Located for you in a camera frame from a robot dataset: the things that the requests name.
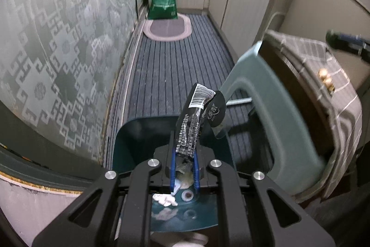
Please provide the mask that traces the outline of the beige paper napkin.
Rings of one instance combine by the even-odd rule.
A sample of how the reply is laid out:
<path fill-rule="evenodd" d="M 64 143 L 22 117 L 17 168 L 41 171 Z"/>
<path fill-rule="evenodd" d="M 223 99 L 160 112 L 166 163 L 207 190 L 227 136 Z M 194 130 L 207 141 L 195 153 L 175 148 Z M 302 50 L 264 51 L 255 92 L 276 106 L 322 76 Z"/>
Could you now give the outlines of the beige paper napkin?
<path fill-rule="evenodd" d="M 194 184 L 193 163 L 184 162 L 176 167 L 175 183 L 180 189 L 188 189 Z"/>

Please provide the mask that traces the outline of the silver refrigerator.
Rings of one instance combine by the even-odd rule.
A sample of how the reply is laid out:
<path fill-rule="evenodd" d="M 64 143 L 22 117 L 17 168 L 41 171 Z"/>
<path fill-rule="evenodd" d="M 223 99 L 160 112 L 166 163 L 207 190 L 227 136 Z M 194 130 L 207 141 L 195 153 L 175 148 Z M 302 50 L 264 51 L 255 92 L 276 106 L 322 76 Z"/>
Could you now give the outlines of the silver refrigerator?
<path fill-rule="evenodd" d="M 279 31 L 325 41 L 327 31 L 369 37 L 369 0 L 293 0 Z"/>

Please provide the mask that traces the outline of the frosted patterned sliding door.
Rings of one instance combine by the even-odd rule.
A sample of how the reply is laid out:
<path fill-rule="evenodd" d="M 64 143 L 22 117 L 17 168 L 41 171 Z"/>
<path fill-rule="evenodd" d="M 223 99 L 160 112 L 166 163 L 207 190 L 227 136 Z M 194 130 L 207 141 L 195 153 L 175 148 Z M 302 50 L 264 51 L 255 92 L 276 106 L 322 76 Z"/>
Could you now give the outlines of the frosted patterned sliding door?
<path fill-rule="evenodd" d="M 1 0 L 1 145 L 43 170 L 103 172 L 108 111 L 145 0 Z"/>

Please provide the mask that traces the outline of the oval grey pink mat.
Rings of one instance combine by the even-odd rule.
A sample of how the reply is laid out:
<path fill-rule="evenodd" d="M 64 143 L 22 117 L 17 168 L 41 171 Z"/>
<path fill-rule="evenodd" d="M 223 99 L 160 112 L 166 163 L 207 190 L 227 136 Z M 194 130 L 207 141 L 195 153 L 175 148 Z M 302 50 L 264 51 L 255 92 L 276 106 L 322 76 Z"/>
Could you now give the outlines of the oval grey pink mat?
<path fill-rule="evenodd" d="M 177 14 L 177 19 L 146 20 L 144 34 L 153 41 L 175 42 L 184 40 L 192 33 L 190 18 Z"/>

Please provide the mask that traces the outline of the white tissue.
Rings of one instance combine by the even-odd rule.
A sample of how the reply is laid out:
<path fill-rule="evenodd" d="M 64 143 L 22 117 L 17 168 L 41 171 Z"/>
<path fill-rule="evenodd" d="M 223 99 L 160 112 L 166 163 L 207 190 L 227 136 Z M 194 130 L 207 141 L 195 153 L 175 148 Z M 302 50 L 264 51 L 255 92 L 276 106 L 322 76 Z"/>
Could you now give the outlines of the white tissue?
<path fill-rule="evenodd" d="M 176 198 L 171 194 L 153 194 L 152 198 L 154 201 L 156 201 L 157 203 L 164 207 L 178 206 Z"/>

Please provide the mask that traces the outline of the dark teal trash bin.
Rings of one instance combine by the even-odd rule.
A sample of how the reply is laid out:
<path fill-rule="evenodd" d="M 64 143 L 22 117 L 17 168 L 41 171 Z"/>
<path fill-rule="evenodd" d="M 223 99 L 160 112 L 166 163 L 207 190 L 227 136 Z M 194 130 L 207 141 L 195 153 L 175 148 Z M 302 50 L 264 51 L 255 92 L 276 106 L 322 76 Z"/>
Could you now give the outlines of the dark teal trash bin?
<path fill-rule="evenodd" d="M 164 180 L 165 192 L 169 192 L 169 167 L 166 166 L 167 146 L 173 142 L 177 116 L 144 117 L 125 123 L 115 138 L 112 167 L 117 173 L 132 171 L 138 164 L 150 159 L 158 159 L 163 173 L 155 175 Z M 204 124 L 200 136 L 203 152 L 211 149 L 214 158 L 234 166 L 228 137 L 216 138 L 208 123 Z M 180 189 L 176 194 L 178 206 L 164 207 L 154 201 L 151 213 L 151 231 L 187 232 L 211 228 L 218 225 L 217 197 L 214 194 L 194 192 L 192 201 L 184 202 Z M 196 220 L 185 220 L 183 214 L 188 209 L 197 212 Z"/>

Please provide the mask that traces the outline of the black snack wrapper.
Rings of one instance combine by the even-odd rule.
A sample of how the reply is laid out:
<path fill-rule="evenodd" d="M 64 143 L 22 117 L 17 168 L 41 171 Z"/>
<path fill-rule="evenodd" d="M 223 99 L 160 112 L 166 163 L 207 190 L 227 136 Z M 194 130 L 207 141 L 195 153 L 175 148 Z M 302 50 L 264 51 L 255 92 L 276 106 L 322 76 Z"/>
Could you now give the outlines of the black snack wrapper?
<path fill-rule="evenodd" d="M 193 160 L 204 121 L 207 121 L 210 127 L 217 128 L 222 124 L 225 115 L 226 100 L 221 91 L 195 83 L 176 123 L 176 155 Z"/>

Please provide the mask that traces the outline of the dark avocado peel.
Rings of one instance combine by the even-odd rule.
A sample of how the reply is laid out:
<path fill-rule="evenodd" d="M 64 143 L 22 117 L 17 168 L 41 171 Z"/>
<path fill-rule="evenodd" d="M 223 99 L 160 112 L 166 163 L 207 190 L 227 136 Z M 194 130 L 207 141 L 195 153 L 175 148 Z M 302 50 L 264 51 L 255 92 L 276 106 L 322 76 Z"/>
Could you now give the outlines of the dark avocado peel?
<path fill-rule="evenodd" d="M 194 198 L 194 192 L 191 190 L 185 190 L 182 192 L 181 198 L 184 202 L 192 201 Z"/>

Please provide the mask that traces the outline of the grey checked tablecloth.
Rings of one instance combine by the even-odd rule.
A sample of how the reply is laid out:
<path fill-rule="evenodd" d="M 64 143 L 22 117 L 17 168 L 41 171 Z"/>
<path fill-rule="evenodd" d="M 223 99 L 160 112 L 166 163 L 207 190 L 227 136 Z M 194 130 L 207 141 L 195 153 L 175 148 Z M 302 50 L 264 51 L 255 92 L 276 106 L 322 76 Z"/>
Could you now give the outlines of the grey checked tablecloth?
<path fill-rule="evenodd" d="M 329 197 L 356 153 L 362 134 L 362 105 L 352 83 L 325 42 L 268 30 L 263 40 L 285 55 L 313 89 L 314 100 L 329 117 L 334 151 L 320 180 L 295 196 L 301 203 L 320 194 Z"/>

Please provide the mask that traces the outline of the grey-green plastic stool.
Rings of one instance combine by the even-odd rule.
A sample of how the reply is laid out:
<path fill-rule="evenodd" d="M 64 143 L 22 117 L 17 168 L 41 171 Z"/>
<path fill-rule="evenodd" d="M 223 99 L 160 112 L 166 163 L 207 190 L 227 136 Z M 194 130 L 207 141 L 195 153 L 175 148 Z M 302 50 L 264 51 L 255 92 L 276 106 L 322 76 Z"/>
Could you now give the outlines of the grey-green plastic stool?
<path fill-rule="evenodd" d="M 244 90 L 251 97 L 274 159 L 268 176 L 296 195 L 316 185 L 326 165 L 315 150 L 299 109 L 260 56 L 262 45 L 262 41 L 255 43 L 238 59 L 219 90 L 226 100 L 236 90 Z"/>

